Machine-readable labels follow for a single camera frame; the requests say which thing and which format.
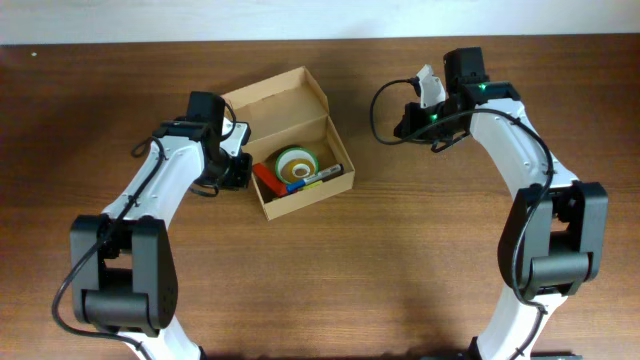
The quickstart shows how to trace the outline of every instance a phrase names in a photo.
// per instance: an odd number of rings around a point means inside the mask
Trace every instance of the wire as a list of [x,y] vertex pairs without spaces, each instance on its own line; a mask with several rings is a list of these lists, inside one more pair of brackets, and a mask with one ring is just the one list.
[[449,116],[446,116],[440,120],[438,120],[435,123],[429,124],[429,125],[425,125],[423,127],[421,127],[420,129],[414,131],[413,133],[411,133],[410,135],[401,138],[400,140],[396,140],[396,141],[388,141],[388,140],[383,140],[378,136],[378,133],[376,132],[376,128],[375,128],[375,123],[374,123],[374,117],[373,117],[373,109],[374,109],[374,105],[376,103],[376,99],[378,98],[378,96],[380,95],[380,93],[386,89],[387,87],[393,85],[393,84],[397,84],[397,83],[411,83],[411,79],[403,79],[403,80],[394,80],[394,81],[390,81],[388,83],[386,83],[385,85],[383,85],[378,92],[376,92],[376,94],[373,97],[373,100],[371,101],[371,106],[369,108],[369,121],[371,124],[371,130],[373,132],[373,136],[382,144],[385,145],[399,145],[405,142],[411,142],[416,140],[420,135],[424,134],[425,132],[440,126],[442,124],[448,123],[448,122],[452,122],[454,120],[457,120],[463,116],[468,116],[468,115],[473,115],[473,114],[477,114],[477,113],[489,113],[489,114],[495,114],[495,115],[499,115],[507,120],[509,120],[513,125],[519,127],[520,129],[522,129],[522,131],[524,131],[527,135],[529,135],[531,138],[533,138],[542,148],[546,160],[547,160],[547,179],[544,183],[544,185],[542,186],[542,188],[540,189],[540,192],[538,193],[538,196],[536,197],[536,200],[533,202],[533,204],[531,204],[531,206],[529,207],[528,211],[527,211],[527,216],[526,216],[526,220],[524,225],[522,226],[522,229],[520,230],[520,234],[518,235],[518,239],[516,241],[514,250],[513,250],[513,255],[511,257],[511,289],[513,290],[513,293],[515,294],[516,298],[518,299],[518,301],[524,305],[527,306],[533,306],[536,307],[538,310],[538,313],[536,315],[536,320],[535,323],[533,325],[533,328],[531,329],[531,331],[529,332],[529,334],[527,335],[525,341],[522,343],[522,345],[520,345],[518,348],[516,348],[515,352],[513,353],[513,355],[511,355],[510,360],[514,360],[516,359],[518,356],[524,356],[524,350],[529,347],[529,345],[531,345],[531,343],[533,342],[533,339],[535,338],[535,335],[538,333],[538,330],[540,330],[540,326],[542,325],[542,319],[544,318],[545,315],[548,314],[545,306],[541,303],[535,302],[535,301],[529,301],[526,300],[523,296],[522,293],[520,292],[520,287],[518,285],[518,280],[517,280],[517,274],[516,274],[516,266],[518,264],[518,253],[520,252],[520,247],[522,246],[522,241],[524,240],[524,236],[525,233],[527,231],[527,227],[529,226],[529,223],[531,223],[531,220],[533,219],[533,215],[536,211],[536,209],[538,208],[538,206],[540,205],[540,203],[542,202],[542,200],[544,199],[545,195],[548,193],[549,188],[551,187],[551,183],[553,182],[553,174],[554,174],[554,169],[553,169],[553,157],[551,156],[551,151],[549,150],[549,147],[547,147],[547,144],[545,144],[545,142],[542,140],[542,138],[540,138],[540,136],[538,136],[538,134],[536,134],[535,131],[531,130],[528,126],[524,125],[519,118],[515,118],[513,116],[511,116],[510,114],[507,114],[503,111],[499,111],[499,110],[494,110],[494,109],[485,109],[485,108],[476,108],[476,109],[472,109],[472,110],[466,110],[466,111],[461,111]]
[[69,326],[60,317],[59,308],[60,308],[60,301],[62,300],[62,296],[64,295],[64,293],[67,290],[67,288],[69,288],[69,285],[71,285],[71,282],[73,281],[73,279],[78,275],[78,273],[80,273],[80,271],[82,270],[84,265],[87,263],[87,261],[89,261],[89,259],[103,245],[105,245],[106,243],[111,241],[111,236],[120,227],[120,225],[122,224],[122,221],[124,220],[124,217],[127,215],[129,210],[131,210],[131,208],[136,204],[136,200],[140,197],[140,194],[142,194],[142,191],[144,191],[144,188],[149,184],[151,179],[153,179],[153,177],[156,175],[158,170],[160,170],[160,166],[162,165],[162,162],[165,160],[164,147],[162,146],[162,143],[160,142],[160,140],[158,140],[155,137],[150,137],[148,140],[145,140],[141,144],[138,144],[134,148],[134,150],[138,149],[141,145],[144,145],[145,143],[148,144],[151,141],[155,142],[156,145],[158,146],[158,161],[156,162],[155,166],[153,167],[153,169],[151,170],[149,175],[147,175],[147,177],[144,179],[142,184],[140,184],[140,186],[135,191],[135,193],[133,195],[129,196],[129,201],[125,205],[124,209],[120,212],[120,214],[118,215],[116,220],[111,224],[109,229],[105,232],[104,236],[102,236],[98,241],[96,241],[96,243],[93,244],[93,246],[91,246],[89,248],[89,250],[87,250],[87,252],[84,253],[84,255],[82,255],[80,260],[78,260],[78,262],[73,266],[73,268],[71,269],[69,274],[65,277],[64,281],[62,281],[62,285],[60,285],[60,288],[56,292],[56,295],[53,298],[53,302],[51,303],[51,316],[53,316],[53,320],[64,331],[66,331],[68,333],[71,333],[73,335],[79,335],[79,336],[85,336],[85,337],[90,337],[90,338],[116,340],[116,341],[125,342],[125,343],[133,346],[133,348],[136,351],[139,351],[142,354],[142,356],[147,360],[151,360],[151,357],[147,353],[147,350],[142,346],[142,342],[141,341],[138,342],[138,341],[135,341],[134,339],[128,338],[126,336],[121,336],[121,335],[116,335],[116,334],[108,334],[108,333],[97,332],[97,331],[85,331],[85,330],[80,330],[80,329],[73,328],[73,327]]
[[227,134],[224,135],[220,138],[220,142],[223,142],[225,140],[227,140],[228,138],[231,137],[231,134],[233,134],[233,132],[236,130],[236,113],[233,112],[233,108],[231,108],[231,105],[229,105],[228,102],[225,101],[224,106],[229,109],[229,112],[231,113],[231,119],[233,120],[231,122],[231,131]]

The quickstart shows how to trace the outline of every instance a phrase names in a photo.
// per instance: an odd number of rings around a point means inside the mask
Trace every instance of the tape roll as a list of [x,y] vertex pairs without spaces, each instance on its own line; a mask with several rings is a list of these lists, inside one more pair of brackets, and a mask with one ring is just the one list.
[[291,184],[318,173],[318,159],[301,147],[284,151],[276,160],[276,176],[285,184]]
[[316,173],[315,165],[307,159],[296,159],[284,165],[280,175],[285,181],[294,183]]

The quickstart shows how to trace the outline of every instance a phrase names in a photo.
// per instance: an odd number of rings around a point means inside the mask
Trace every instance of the tabletop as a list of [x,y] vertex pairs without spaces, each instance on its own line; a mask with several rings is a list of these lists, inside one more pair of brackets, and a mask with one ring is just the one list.
[[[496,249],[511,198],[473,140],[441,154],[377,143],[375,91],[481,46],[554,155],[609,194],[600,274],[551,318],[535,351],[640,352],[640,36],[453,37],[0,48],[0,355],[133,359],[52,321],[69,228],[140,167],[129,151],[184,114],[192,90],[226,93],[306,66],[356,168],[352,190],[268,222],[255,189],[185,195],[169,229],[177,316],[209,354],[343,356],[465,349],[503,282]],[[391,136],[410,87],[379,100]],[[71,298],[62,314],[75,323]]]

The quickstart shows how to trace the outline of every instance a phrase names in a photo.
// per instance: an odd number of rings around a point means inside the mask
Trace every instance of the wooden table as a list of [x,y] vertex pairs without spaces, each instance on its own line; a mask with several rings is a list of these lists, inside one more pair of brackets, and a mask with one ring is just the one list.
[[[129,183],[132,145],[218,93],[306,65],[356,167],[354,189],[267,222],[255,190],[187,194],[169,235],[177,315],[210,354],[337,356],[464,349],[502,279],[496,247],[511,199],[474,141],[440,155],[378,144],[367,123],[383,83],[482,46],[493,80],[522,95],[563,164],[609,193],[598,278],[553,316],[537,351],[587,359],[640,352],[640,36],[20,46],[0,49],[0,356],[134,358],[52,321],[70,266],[69,226]],[[378,104],[390,134],[410,87]],[[74,322],[71,299],[63,316]]]

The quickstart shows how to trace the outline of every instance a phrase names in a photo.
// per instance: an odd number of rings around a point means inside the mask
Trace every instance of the open cardboard box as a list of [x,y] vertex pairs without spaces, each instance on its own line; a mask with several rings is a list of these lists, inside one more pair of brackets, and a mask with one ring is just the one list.
[[329,103],[305,67],[223,95],[233,106],[238,121],[251,127],[249,143],[243,147],[253,163],[265,163],[273,171],[278,150],[293,144],[316,154],[319,169],[335,164],[344,173],[308,190],[282,198],[255,175],[251,178],[268,220],[311,205],[353,187],[355,169],[329,117]]

